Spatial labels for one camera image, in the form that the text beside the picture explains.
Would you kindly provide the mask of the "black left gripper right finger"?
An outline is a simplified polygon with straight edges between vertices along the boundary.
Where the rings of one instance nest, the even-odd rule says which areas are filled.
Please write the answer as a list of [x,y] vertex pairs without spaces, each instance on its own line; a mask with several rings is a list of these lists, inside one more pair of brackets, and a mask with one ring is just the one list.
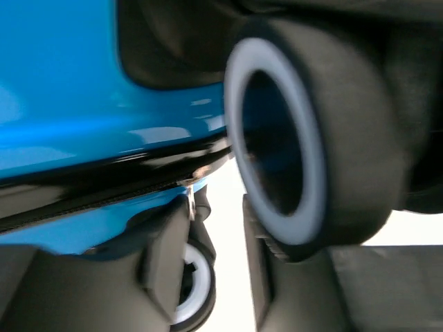
[[258,331],[441,331],[441,246],[339,246],[299,263],[266,245],[242,203]]

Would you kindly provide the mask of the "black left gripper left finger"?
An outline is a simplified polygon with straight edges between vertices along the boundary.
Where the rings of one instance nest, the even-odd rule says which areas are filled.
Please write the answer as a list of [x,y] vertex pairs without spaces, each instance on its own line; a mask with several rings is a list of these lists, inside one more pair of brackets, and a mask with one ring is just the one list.
[[167,331],[190,221],[186,196],[83,255],[1,247],[2,331]]

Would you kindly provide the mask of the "blue kids suitcase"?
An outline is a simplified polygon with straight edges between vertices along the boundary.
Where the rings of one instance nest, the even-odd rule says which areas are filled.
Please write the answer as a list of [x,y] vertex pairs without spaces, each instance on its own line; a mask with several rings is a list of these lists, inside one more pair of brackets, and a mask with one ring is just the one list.
[[441,213],[442,2],[1,2],[1,247],[83,255],[184,195],[167,331],[197,331],[232,158],[285,262]]

